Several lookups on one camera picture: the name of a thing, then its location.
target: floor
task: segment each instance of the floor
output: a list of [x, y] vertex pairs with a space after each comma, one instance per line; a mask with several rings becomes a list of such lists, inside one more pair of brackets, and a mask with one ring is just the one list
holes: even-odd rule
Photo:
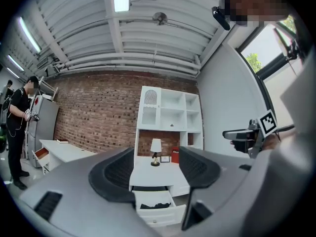
[[[21, 166], [22, 166], [22, 170], [30, 173], [29, 177], [20, 178], [20, 180], [27, 187], [30, 187], [31, 185], [36, 183], [37, 180], [43, 177], [42, 168], [34, 168], [31, 165], [29, 160], [21, 159]], [[8, 188], [10, 194], [16, 198], [19, 197], [23, 191], [20, 190], [18, 187], [16, 187], [12, 183], [11, 173], [10, 173], [9, 164], [8, 164], [8, 151], [7, 150], [0, 154], [0, 175], [4, 183], [6, 184], [6, 187]]]

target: brick wall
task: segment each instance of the brick wall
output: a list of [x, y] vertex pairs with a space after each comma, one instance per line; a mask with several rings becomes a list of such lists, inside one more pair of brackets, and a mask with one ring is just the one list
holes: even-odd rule
[[[91, 72], [48, 82], [59, 88], [60, 109], [54, 139], [96, 153], [134, 147], [142, 86], [198, 93], [195, 81], [141, 72]], [[139, 155], [151, 155], [151, 139], [160, 138], [164, 152], [179, 146], [180, 133], [141, 131]]]

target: black cloth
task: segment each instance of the black cloth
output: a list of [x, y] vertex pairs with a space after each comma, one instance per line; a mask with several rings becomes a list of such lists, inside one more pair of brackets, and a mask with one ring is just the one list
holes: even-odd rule
[[9, 168], [13, 180], [19, 180], [22, 171], [20, 158], [22, 154], [23, 141], [25, 136], [24, 129], [17, 130], [13, 133], [11, 132], [11, 134], [9, 132], [7, 133], [7, 140], [9, 144]]
[[171, 205], [171, 203], [158, 203], [155, 206], [148, 206], [145, 204], [141, 204], [141, 209], [162, 209], [162, 208], [168, 208]]
[[[11, 98], [11, 105], [16, 106], [19, 110], [25, 112], [29, 107], [29, 98], [28, 95], [25, 92], [24, 88], [18, 89], [17, 91], [14, 92], [12, 98]], [[26, 121], [21, 118], [21, 117], [17, 117], [14, 114], [10, 114], [10, 116], [8, 117], [7, 121], [7, 127], [10, 130], [11, 134], [14, 135], [14, 130], [20, 128], [21, 126], [21, 130], [25, 130], [26, 128]]]

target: open drawer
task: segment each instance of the open drawer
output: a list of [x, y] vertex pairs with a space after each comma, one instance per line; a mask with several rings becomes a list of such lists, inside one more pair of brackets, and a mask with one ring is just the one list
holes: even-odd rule
[[35, 153], [33, 152], [33, 154], [42, 167], [49, 163], [49, 152], [46, 148], [41, 148], [40, 150], [37, 150]]
[[[136, 197], [136, 211], [149, 226], [162, 227], [178, 224], [182, 221], [186, 205], [176, 206], [169, 191], [133, 192]], [[162, 209], [140, 209], [141, 204], [153, 207], [158, 203], [170, 203], [171, 205]]]

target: tree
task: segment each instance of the tree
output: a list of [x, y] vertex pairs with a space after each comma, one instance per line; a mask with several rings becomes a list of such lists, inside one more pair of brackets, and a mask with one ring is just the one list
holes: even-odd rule
[[253, 71], [257, 73], [260, 69], [262, 69], [261, 62], [258, 61], [258, 54], [256, 53], [250, 53], [246, 57], [247, 62], [252, 67]]
[[294, 25], [294, 20], [292, 16], [288, 16], [287, 19], [281, 21], [282, 24], [284, 24], [288, 29], [296, 33], [295, 25]]

